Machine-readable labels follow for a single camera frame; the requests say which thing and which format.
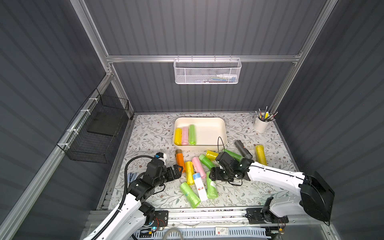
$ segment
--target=black cable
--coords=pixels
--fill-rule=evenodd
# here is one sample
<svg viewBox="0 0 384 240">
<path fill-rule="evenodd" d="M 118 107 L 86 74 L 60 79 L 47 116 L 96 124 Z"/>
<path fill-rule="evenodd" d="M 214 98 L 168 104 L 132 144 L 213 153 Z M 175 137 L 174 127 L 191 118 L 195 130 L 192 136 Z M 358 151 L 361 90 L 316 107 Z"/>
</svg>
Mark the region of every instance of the black cable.
<svg viewBox="0 0 384 240">
<path fill-rule="evenodd" d="M 220 153 L 220 151 L 219 151 L 219 149 L 218 149 L 218 139 L 221 139 L 221 143 L 223 144 L 223 148 L 224 148 L 224 151 L 225 151 L 225 146 L 224 146 L 224 142 L 223 142 L 223 139 L 219 136 L 218 138 L 217 138 L 217 152 L 218 153 Z"/>
<path fill-rule="evenodd" d="M 132 234 L 131 237 L 133 238 L 133 240 L 138 240 L 137 237 L 135 236 L 135 234 Z"/>
<path fill-rule="evenodd" d="M 154 194 L 152 194 L 152 195 L 155 195 L 156 193 L 159 193 L 159 192 L 162 192 L 162 191 L 164 191 L 166 189 L 166 186 L 165 186 L 165 184 L 164 184 L 164 188 L 163 188 L 163 190 L 161 190 L 161 191 L 158 191 L 158 192 L 155 192 Z"/>
<path fill-rule="evenodd" d="M 234 183 L 231 183 L 229 180 L 228 180 L 228 183 L 231 184 L 232 186 L 241 187 L 243 185 L 243 179 L 241 179 L 241 184 L 234 184 Z"/>
<path fill-rule="evenodd" d="M 112 215 L 112 217 L 108 220 L 108 222 L 100 229 L 99 232 L 97 232 L 95 234 L 95 236 L 91 239 L 91 240 L 95 240 L 97 239 L 106 229 L 107 227 L 111 224 L 111 222 L 116 218 L 116 216 L 119 214 L 119 210 L 122 209 L 123 205 L 124 205 L 124 202 L 125 202 L 125 197 L 127 196 L 127 186 L 128 186 L 128 176 L 127 176 L 127 170 L 128 170 L 128 165 L 138 159 L 138 158 L 141 158 L 141 157 L 147 157 L 147 158 L 150 158 L 152 159 L 153 157 L 151 156 L 148 156 L 148 155 L 139 155 L 139 156 L 136 156 L 134 158 L 132 158 L 131 160 L 129 160 L 127 162 L 127 164 L 125 165 L 125 168 L 124 168 L 124 192 L 122 194 L 122 199 L 121 199 L 121 202 L 120 202 L 120 205 L 118 207 L 118 209 L 115 211 L 115 213 Z"/>
</svg>

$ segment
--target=white box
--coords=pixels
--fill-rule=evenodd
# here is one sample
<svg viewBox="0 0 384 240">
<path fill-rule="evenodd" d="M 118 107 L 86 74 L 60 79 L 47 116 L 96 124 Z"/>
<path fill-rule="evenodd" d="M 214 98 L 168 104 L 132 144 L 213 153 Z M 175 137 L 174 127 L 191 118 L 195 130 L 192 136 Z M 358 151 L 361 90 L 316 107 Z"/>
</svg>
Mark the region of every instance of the white box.
<svg viewBox="0 0 384 240">
<path fill-rule="evenodd" d="M 191 124 L 194 124 L 196 129 L 196 145 L 177 146 L 175 144 L 176 128 L 188 127 Z M 227 144 L 227 132 L 224 120 L 221 118 L 178 118 L 175 121 L 172 142 L 176 149 L 183 151 L 217 151 L 218 137 L 223 139 L 225 146 Z M 219 140 L 219 151 L 223 148 L 223 144 Z"/>
</svg>

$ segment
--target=yellow roll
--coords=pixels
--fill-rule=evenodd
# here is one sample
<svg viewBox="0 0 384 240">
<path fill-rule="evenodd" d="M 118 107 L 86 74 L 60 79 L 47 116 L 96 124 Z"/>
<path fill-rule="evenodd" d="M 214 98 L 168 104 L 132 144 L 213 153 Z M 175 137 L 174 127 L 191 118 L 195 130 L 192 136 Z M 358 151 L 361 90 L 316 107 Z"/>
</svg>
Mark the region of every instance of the yellow roll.
<svg viewBox="0 0 384 240">
<path fill-rule="evenodd" d="M 174 142 L 176 145 L 181 146 L 181 128 L 176 128 Z"/>
<path fill-rule="evenodd" d="M 207 156 L 207 158 L 209 160 L 214 161 L 214 160 L 216 160 L 218 153 L 207 150 L 207 153 L 205 155 Z"/>
<path fill-rule="evenodd" d="M 265 158 L 265 153 L 264 153 L 264 146 L 263 145 L 256 145 L 255 152 L 256 152 L 257 161 L 260 164 L 263 164 L 263 165 L 267 166 L 266 158 Z"/>
<path fill-rule="evenodd" d="M 185 162 L 185 174 L 187 176 L 187 184 L 188 185 L 194 185 L 195 184 L 195 181 L 193 181 L 193 174 L 194 174 L 194 170 L 193 170 L 193 164 L 191 161 L 188 161 L 188 162 Z"/>
</svg>

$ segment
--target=floral tablecloth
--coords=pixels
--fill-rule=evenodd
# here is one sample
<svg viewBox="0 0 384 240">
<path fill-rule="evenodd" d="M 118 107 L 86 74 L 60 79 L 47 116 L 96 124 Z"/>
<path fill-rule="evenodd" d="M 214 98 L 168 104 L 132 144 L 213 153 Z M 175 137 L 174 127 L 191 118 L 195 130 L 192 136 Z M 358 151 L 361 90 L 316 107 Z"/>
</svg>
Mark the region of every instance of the floral tablecloth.
<svg viewBox="0 0 384 240">
<path fill-rule="evenodd" d="M 127 151 L 122 163 L 116 186 L 109 204 L 113 209 L 121 199 L 124 188 L 124 167 L 127 161 L 138 155 L 153 156 L 157 152 L 168 155 L 167 166 L 176 164 L 175 147 L 172 144 L 175 120 L 179 117 L 219 117 L 225 122 L 227 130 L 227 149 L 238 152 L 233 144 L 235 140 L 241 140 L 244 146 L 255 157 L 255 145 L 263 144 L 268 166 L 284 170 L 296 171 L 283 141 L 273 123 L 265 132 L 259 133 L 253 129 L 255 113 L 208 113 L 208 114 L 145 114 L 137 115 L 136 122 L 128 143 Z M 203 151 L 183 151 L 184 160 L 191 161 L 193 157 L 204 154 Z M 128 172 L 142 173 L 150 161 L 147 158 L 133 161 Z M 180 179 L 166 183 L 165 190 L 151 196 L 147 202 L 157 209 L 189 208 L 190 204 L 181 193 L 180 184 L 185 182 L 185 174 Z M 230 206 L 256 206 L 264 205 L 268 197 L 284 197 L 292 195 L 287 190 L 266 184 L 264 182 L 243 181 L 241 187 L 230 185 L 227 182 L 217 181 L 219 197 L 202 202 L 198 207 L 230 207 Z"/>
</svg>

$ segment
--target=label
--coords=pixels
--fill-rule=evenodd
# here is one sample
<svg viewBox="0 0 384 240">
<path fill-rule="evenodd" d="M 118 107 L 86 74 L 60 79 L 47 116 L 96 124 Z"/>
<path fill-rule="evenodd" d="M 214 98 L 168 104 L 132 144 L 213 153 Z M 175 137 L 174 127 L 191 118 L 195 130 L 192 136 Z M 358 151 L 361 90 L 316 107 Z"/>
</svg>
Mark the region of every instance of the label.
<svg viewBox="0 0 384 240">
<path fill-rule="evenodd" d="M 229 235 L 227 227 L 216 227 L 216 235 Z"/>
</svg>

